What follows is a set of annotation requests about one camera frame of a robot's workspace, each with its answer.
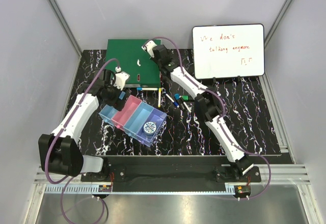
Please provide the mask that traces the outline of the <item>green ring binder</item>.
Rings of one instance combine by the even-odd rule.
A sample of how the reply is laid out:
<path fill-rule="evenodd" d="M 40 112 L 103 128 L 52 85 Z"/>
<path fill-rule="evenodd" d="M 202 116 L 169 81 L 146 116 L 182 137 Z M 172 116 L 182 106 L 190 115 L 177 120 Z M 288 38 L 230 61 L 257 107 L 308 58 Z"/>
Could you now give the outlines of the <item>green ring binder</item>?
<path fill-rule="evenodd" d="M 116 58 L 123 72 L 130 75 L 126 82 L 127 88 L 160 87 L 160 71 L 151 56 L 142 50 L 146 39 L 109 39 L 107 41 L 106 57 L 108 61 Z"/>

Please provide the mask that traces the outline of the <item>white marker blue cap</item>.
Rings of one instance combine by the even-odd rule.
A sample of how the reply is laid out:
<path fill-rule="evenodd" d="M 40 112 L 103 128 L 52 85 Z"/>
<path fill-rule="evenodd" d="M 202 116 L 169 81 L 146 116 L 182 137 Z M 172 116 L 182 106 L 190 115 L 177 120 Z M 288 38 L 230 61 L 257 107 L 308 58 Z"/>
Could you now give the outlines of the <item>white marker blue cap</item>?
<path fill-rule="evenodd" d="M 159 88 L 149 88 L 149 87 L 138 87 L 138 91 L 158 91 Z"/>

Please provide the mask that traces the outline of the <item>yellow highlighter pen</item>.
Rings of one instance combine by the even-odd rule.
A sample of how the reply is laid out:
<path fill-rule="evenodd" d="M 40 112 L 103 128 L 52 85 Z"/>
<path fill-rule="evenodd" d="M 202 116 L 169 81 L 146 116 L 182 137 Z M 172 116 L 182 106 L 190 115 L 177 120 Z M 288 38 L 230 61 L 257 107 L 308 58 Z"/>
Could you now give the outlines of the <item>yellow highlighter pen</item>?
<path fill-rule="evenodd" d="M 158 108 L 161 107 L 161 88 L 158 89 Z"/>

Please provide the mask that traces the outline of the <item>four-compartment colourful organizer tray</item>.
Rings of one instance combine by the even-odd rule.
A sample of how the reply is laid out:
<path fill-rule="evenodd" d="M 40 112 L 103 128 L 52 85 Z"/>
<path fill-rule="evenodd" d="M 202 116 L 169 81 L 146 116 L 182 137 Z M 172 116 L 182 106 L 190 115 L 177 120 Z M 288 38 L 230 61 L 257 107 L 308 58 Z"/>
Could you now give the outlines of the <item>four-compartment colourful organizer tray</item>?
<path fill-rule="evenodd" d="M 124 131 L 128 136 L 138 140 L 141 144 L 151 147 L 159 131 L 166 124 L 167 114 L 130 95 L 121 111 L 106 105 L 100 112 L 102 120 Z M 143 132 L 146 122 L 155 122 L 156 132 L 147 136 Z"/>

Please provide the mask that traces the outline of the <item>round blue tape tin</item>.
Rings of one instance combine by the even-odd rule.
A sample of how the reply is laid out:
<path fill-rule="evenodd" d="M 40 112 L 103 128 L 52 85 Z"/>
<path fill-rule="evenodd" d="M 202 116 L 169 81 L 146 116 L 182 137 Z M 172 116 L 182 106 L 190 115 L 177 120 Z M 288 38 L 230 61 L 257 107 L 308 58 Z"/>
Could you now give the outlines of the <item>round blue tape tin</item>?
<path fill-rule="evenodd" d="M 155 122 L 149 121 L 146 122 L 143 126 L 143 132 L 147 135 L 147 136 L 152 136 L 157 130 L 157 126 Z"/>

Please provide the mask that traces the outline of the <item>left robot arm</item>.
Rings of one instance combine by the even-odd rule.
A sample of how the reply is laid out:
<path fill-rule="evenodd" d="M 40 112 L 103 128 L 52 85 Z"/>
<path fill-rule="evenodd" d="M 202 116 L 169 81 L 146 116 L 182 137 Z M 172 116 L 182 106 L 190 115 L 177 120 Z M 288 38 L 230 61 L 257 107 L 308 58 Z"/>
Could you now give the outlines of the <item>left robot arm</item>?
<path fill-rule="evenodd" d="M 91 115 L 105 104 L 121 111 L 129 93 L 123 91 L 130 75 L 120 71 L 99 71 L 76 97 L 71 110 L 50 134 L 42 134 L 38 140 L 41 168 L 49 182 L 50 174 L 60 174 L 67 178 L 79 174 L 92 173 L 98 181 L 110 176 L 110 169 L 104 159 L 83 155 L 77 145 Z"/>

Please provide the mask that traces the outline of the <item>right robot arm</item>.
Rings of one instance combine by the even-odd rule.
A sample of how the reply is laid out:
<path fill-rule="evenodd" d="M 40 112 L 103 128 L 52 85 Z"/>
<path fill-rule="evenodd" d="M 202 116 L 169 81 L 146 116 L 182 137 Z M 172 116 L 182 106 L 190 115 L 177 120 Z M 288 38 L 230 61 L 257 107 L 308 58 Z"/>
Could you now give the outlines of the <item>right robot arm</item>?
<path fill-rule="evenodd" d="M 245 180 L 254 165 L 224 121 L 225 107 L 221 98 L 214 90 L 192 77 L 183 68 L 182 61 L 173 61 L 164 45 L 151 44 L 143 49 L 149 53 L 162 75 L 180 85 L 192 96 L 195 116 L 207 125 L 223 147 L 231 165 L 233 179 L 239 182 Z"/>

